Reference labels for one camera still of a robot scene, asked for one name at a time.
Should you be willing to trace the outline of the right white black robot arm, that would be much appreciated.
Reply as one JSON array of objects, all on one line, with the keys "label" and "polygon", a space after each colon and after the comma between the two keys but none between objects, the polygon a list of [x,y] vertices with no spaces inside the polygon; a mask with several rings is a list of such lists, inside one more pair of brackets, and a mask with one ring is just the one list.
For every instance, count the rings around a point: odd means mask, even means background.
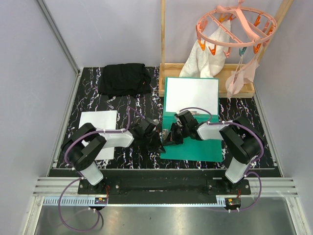
[{"label": "right white black robot arm", "polygon": [[175,114],[176,122],[172,123],[170,131],[163,139],[164,146],[182,145],[184,139],[196,141],[224,141],[232,160],[225,176],[218,182],[224,192],[233,194],[239,190],[247,172],[254,161],[264,154],[264,140],[260,133],[244,118],[237,117],[227,122],[198,122],[189,108],[184,108]]}]

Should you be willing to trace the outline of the wooden rack frame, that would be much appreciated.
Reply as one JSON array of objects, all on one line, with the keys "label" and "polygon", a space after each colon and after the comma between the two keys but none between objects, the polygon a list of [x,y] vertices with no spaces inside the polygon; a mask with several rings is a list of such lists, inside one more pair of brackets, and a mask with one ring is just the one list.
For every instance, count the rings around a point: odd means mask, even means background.
[{"label": "wooden rack frame", "polygon": [[[236,6],[223,7],[218,5],[199,19],[196,24],[196,34],[197,43],[202,50],[208,49],[212,55],[216,55],[218,46],[226,47],[227,50],[223,51],[226,58],[231,55],[233,48],[239,49],[241,57],[248,47],[251,47],[254,52],[254,56],[248,63],[243,64],[240,61],[237,64],[225,64],[216,75],[220,81],[220,97],[252,98],[254,96],[253,80],[255,70],[292,3],[291,0],[282,1],[276,15],[271,16],[256,8],[244,7],[243,1],[240,0]],[[212,40],[204,35],[203,32],[209,20],[230,37],[230,43]],[[223,25],[224,21],[232,20],[240,22],[248,37],[248,42],[240,40]]]}]

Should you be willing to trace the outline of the pink hanging mesh cloth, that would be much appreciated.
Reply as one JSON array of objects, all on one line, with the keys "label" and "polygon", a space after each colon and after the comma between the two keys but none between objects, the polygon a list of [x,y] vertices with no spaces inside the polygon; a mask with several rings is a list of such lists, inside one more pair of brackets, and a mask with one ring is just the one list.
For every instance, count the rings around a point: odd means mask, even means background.
[{"label": "pink hanging mesh cloth", "polygon": [[252,60],[242,65],[243,56],[235,71],[231,72],[231,76],[226,80],[225,87],[227,90],[227,98],[238,94],[245,84],[252,83],[255,77],[255,71],[259,67],[258,55],[255,55]]}]

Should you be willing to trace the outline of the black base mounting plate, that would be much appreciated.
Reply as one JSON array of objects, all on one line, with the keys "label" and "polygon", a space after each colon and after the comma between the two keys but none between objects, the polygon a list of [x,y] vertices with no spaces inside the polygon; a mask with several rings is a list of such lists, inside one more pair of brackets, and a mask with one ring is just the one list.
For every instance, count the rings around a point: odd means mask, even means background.
[{"label": "black base mounting plate", "polygon": [[223,207],[227,197],[250,196],[251,189],[247,179],[232,184],[220,173],[106,171],[94,186],[80,180],[78,194],[95,196],[95,204],[109,206]]}]

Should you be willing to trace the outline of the white paper sheet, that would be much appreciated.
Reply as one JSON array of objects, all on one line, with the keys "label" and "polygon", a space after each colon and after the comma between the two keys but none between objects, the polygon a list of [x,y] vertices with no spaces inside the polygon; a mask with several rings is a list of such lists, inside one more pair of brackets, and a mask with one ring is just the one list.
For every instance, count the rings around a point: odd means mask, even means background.
[{"label": "white paper sheet", "polygon": [[164,93],[165,112],[175,113],[183,108],[196,107],[218,114],[219,80],[217,78],[167,77]]},{"label": "white paper sheet", "polygon": [[[85,123],[91,123],[94,127],[100,129],[116,129],[117,111],[95,111],[95,112],[82,112],[79,122],[79,128]],[[113,160],[114,147],[104,148],[100,151],[96,160]]]}]

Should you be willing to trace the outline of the metal folder binding clasp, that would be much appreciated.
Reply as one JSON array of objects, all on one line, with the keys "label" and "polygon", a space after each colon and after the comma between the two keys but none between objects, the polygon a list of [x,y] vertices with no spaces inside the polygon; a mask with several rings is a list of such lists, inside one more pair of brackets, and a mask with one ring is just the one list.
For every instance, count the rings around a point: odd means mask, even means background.
[{"label": "metal folder binding clasp", "polygon": [[199,115],[200,115],[200,113],[198,113],[198,112],[196,112],[196,111],[190,111],[190,113],[191,113],[192,115],[194,115],[194,116],[199,116]]}]

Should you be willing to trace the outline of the green file folder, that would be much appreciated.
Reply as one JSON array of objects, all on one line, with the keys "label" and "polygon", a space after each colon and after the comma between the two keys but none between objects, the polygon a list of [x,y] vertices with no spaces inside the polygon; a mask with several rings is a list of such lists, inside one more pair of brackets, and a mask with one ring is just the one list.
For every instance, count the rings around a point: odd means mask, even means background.
[{"label": "green file folder", "polygon": [[220,162],[221,136],[202,140],[200,124],[219,120],[219,81],[216,78],[167,77],[165,81],[162,129],[166,160]]}]

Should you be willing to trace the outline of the pink round clip hanger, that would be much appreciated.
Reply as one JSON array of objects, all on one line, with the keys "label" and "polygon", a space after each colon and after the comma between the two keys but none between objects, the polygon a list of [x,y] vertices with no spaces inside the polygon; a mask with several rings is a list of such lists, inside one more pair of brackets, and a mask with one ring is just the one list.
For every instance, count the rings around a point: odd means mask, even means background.
[{"label": "pink round clip hanger", "polygon": [[[272,15],[256,8],[244,7],[243,3],[240,0],[236,6],[217,5],[199,19],[196,35],[202,50],[208,48],[215,55],[218,46],[225,47],[224,54],[228,58],[233,48],[238,48],[240,55],[249,47],[254,54],[258,54],[269,43],[277,31],[278,22]],[[213,39],[208,35],[209,26],[215,26],[227,39]]]}]

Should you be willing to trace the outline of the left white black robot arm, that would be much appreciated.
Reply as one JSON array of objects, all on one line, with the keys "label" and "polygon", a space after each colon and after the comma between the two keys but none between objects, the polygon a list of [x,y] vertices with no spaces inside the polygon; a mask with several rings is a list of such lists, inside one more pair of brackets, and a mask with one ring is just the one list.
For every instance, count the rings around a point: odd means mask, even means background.
[{"label": "left white black robot arm", "polygon": [[148,152],[165,153],[157,125],[158,121],[150,118],[120,130],[97,129],[86,123],[63,143],[61,151],[65,162],[80,174],[81,179],[88,181],[89,189],[100,194],[106,187],[104,175],[95,163],[101,150],[139,146]]}]

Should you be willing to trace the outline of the white hanging towel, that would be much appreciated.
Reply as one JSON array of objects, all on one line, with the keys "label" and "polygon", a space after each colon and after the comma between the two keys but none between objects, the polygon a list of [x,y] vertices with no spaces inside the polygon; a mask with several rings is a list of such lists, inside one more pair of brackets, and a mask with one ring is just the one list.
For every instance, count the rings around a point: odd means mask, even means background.
[{"label": "white hanging towel", "polygon": [[211,78],[224,67],[228,47],[206,43],[202,50],[199,42],[195,42],[187,61],[180,71],[179,77]]}]

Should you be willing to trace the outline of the black folded cloth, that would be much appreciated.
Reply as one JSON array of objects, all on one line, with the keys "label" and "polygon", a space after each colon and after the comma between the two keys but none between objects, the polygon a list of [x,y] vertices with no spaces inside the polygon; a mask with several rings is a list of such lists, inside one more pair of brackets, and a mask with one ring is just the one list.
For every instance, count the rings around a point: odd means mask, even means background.
[{"label": "black folded cloth", "polygon": [[137,96],[151,92],[151,77],[144,64],[127,63],[103,67],[98,82],[98,93],[109,98]]}]

